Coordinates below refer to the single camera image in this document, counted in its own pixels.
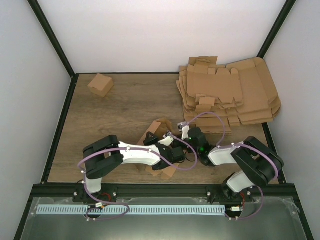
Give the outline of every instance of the stack of flattened cardboard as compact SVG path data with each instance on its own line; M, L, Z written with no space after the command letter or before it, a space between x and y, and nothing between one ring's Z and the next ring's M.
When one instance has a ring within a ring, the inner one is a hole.
M215 112L230 127L271 122L281 101L266 62L254 57L227 65L217 65L216 56L190 57L180 67L176 82L187 122L200 113ZM221 133L221 122L213 114L195 121L205 133Z

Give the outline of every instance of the gray floor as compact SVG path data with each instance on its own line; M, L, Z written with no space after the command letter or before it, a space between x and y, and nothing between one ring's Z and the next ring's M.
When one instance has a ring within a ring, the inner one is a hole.
M159 204L160 199L148 199ZM203 204L192 198L175 199L172 205ZM146 204L135 199L130 204ZM245 205L250 215L258 203ZM23 240L304 240L297 209L290 199L266 197L259 214L243 221L228 221L223 216L134 216L116 220L87 222L83 215L29 216Z

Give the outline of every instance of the wooden tabletop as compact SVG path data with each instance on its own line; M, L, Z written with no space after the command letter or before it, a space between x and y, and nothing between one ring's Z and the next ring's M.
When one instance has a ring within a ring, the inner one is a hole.
M114 87L106 97L94 95L88 84L95 74L79 76L61 139L48 181L74 183L82 178L77 163L83 159L83 148L108 135L117 135L119 141L137 144L150 124L167 118L176 128L183 122L182 99L177 89L178 74L107 74ZM233 127L222 145L237 143L254 136L267 145L261 124ZM207 135L215 144L221 135ZM188 168L192 162L180 164ZM229 175L239 171L236 164L207 167L198 163L190 171L177 170L172 178L163 180L150 173L139 172L133 164L120 165L104 183L173 183L221 184Z

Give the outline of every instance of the wooden table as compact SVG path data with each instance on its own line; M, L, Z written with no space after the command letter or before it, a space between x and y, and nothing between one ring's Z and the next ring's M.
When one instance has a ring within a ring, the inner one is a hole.
M117 135L128 144L136 144L150 124L168 118L176 128L183 122L181 95L177 89L178 74L108 74L114 87L105 98L92 94L88 89L94 74L79 76L61 139L53 161L48 181L51 183L77 182L82 174L77 163L83 159L82 150L108 135ZM266 137L261 124L233 127L222 145L243 141L255 136L264 144ZM215 144L221 135L207 135ZM188 168L192 162L180 165ZM221 184L237 172L236 164L206 167L201 163L190 171L177 170L169 180L139 172L133 164L119 166L104 183L172 183L172 184Z

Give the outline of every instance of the ventilation grille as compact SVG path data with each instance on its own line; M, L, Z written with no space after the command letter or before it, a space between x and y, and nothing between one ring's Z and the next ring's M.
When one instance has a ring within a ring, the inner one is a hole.
M127 210L125 206L109 205L94 209L90 215L117 215ZM38 215L84 215L88 205L38 205ZM128 215L208 215L224 216L224 205L131 205Z

